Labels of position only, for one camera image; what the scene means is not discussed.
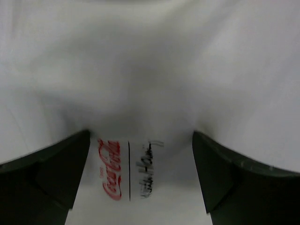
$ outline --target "white fabric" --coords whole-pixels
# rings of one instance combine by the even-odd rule
[[[300,172],[300,1],[0,4],[2,162],[83,128],[104,139],[164,140],[178,157],[198,129]],[[182,209],[169,208],[160,224],[211,223],[180,220]]]

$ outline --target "coca-cola logo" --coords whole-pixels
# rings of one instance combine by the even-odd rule
[[[120,143],[112,141],[105,143],[101,139],[98,139],[98,143],[99,156],[105,165],[105,169],[103,166],[100,167],[100,176],[104,180],[103,189],[112,199],[118,201],[122,198]]]

